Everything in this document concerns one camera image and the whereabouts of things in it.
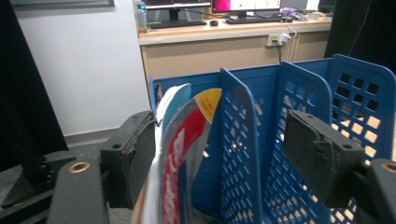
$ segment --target table surface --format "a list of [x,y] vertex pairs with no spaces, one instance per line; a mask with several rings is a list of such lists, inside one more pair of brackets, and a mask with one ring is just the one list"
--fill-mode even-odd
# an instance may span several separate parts
[[217,20],[218,26],[207,25],[148,30],[139,35],[139,45],[177,43],[197,40],[235,38],[244,36],[279,34],[280,32],[297,33],[329,31],[332,22],[324,19],[294,22],[265,22],[249,24],[227,24],[224,19]]

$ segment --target keyboard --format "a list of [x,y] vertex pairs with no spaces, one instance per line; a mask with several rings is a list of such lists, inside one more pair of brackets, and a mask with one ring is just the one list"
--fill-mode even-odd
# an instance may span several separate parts
[[174,28],[184,26],[206,25],[204,21],[163,21],[161,23],[152,23],[149,25],[151,29]]
[[237,20],[226,20],[227,24],[247,24],[247,23],[263,23],[263,22],[279,22],[281,17],[261,17],[261,18],[242,18]]

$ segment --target black metal bracket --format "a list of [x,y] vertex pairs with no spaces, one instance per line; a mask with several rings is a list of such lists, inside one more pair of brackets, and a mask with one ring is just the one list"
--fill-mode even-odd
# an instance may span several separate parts
[[107,203],[132,209],[155,155],[151,111],[129,117],[98,149],[98,159],[62,161],[55,188],[4,209],[0,223],[99,224],[108,223]]
[[396,162],[363,162],[364,149],[320,119],[290,110],[284,154],[329,208],[358,203],[359,223],[396,223]]

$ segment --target blue plastic file holder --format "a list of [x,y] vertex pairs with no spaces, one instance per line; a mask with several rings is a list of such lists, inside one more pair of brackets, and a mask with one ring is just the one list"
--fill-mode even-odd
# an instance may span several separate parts
[[[342,55],[326,62],[297,64],[325,77],[333,92],[332,126],[365,149],[366,163],[373,158],[390,159],[396,106],[394,74],[383,66]],[[332,209],[330,222],[353,223],[355,212],[352,200],[348,209]]]
[[[224,133],[237,140],[235,138],[237,134],[231,133],[239,132],[240,129],[236,129],[237,124],[234,127],[229,122],[228,125],[224,125],[224,110],[217,111],[207,142],[206,151],[209,157],[203,159],[194,185],[193,202],[198,209],[212,216],[221,213],[219,218],[225,223],[353,222],[356,211],[353,202],[346,210],[324,208],[313,191],[284,158],[281,145],[285,113],[288,108],[299,109],[325,120],[329,117],[326,115],[327,111],[331,109],[334,127],[366,149],[367,161],[371,158],[389,158],[395,108],[394,76],[384,67],[339,55],[335,55],[332,59],[294,65],[298,66],[282,63],[282,65],[232,70],[231,74],[225,69],[221,71],[226,76],[237,77],[253,95],[252,100],[247,101],[252,103],[255,110],[254,118],[250,119],[254,119],[257,132],[254,133],[249,129],[244,135],[247,135],[247,139],[255,139],[256,136],[258,147],[241,150],[237,141],[226,146],[223,140],[226,139]],[[302,74],[316,81],[305,82],[300,79]],[[220,73],[171,77],[151,80],[150,84],[152,88],[155,84],[161,83],[165,91],[171,86],[189,82],[195,94],[212,87],[223,88],[219,77],[221,77]],[[326,98],[325,95],[330,95],[333,100],[325,103],[327,100],[322,100],[323,97]],[[238,108],[240,101],[234,101],[236,105],[232,106]],[[151,102],[156,102],[152,94]],[[311,104],[323,104],[323,108],[317,111],[310,107]],[[367,140],[368,135],[374,135],[375,140]],[[250,157],[241,157],[243,154],[237,152],[245,153]],[[255,154],[259,155],[257,160],[251,157]],[[238,162],[259,164],[262,168],[261,181],[251,179],[256,175],[246,175],[254,173],[255,165],[238,166]],[[233,167],[233,171],[226,172],[225,170],[230,166]],[[229,184],[232,182],[238,183],[239,187],[234,188]],[[249,183],[248,186],[257,186],[258,190],[254,192],[252,187],[240,189],[244,183]]]
[[[257,197],[257,192],[260,167],[257,162],[257,138],[250,137],[257,133],[250,90],[226,69],[221,69],[219,73],[151,80],[150,89],[154,92],[154,86],[161,84],[161,89],[166,91],[172,86],[184,83],[191,84],[192,95],[209,88],[222,88],[221,103],[205,149],[207,157],[203,158],[200,171],[195,178],[197,184],[192,190],[193,204],[199,210],[218,217],[219,180],[222,179],[223,188],[234,189],[223,198],[229,202],[233,210],[245,214],[259,214],[260,198]],[[155,107],[156,94],[151,94],[150,97],[151,103],[154,102],[152,106]],[[219,162],[221,158],[227,161],[224,167]],[[220,168],[224,168],[225,175],[219,171]],[[235,193],[240,195],[239,201],[234,199]]]

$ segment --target black cable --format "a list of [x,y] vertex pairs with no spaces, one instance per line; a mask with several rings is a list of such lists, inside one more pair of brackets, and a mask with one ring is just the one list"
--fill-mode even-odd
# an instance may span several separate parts
[[366,10],[366,12],[364,14],[363,22],[361,23],[361,27],[360,27],[358,33],[356,34],[355,39],[353,40],[352,46],[350,47],[350,49],[349,49],[349,51],[347,53],[347,56],[350,56],[350,54],[352,53],[352,50],[355,48],[356,42],[358,41],[358,38],[361,35],[361,30],[363,30],[363,26],[366,24],[366,19],[367,19],[367,16],[369,14],[370,5],[372,4],[372,2],[373,2],[373,0],[370,0],[369,5],[367,7],[367,10]]
[[277,56],[279,57],[279,62],[281,62],[282,61],[282,50],[280,49],[280,44],[277,40],[274,40],[273,43],[276,44]]
[[181,10],[183,10],[183,11],[188,11],[188,12],[192,12],[192,13],[196,13],[196,14],[202,14],[202,15],[206,15],[206,16],[211,16],[211,17],[215,17],[215,18],[222,19],[222,17],[220,17],[220,16],[215,16],[215,15],[213,15],[213,14],[204,13],[204,12],[201,12],[201,11],[198,11],[198,10],[195,10],[195,9],[192,9],[192,8],[182,8]]

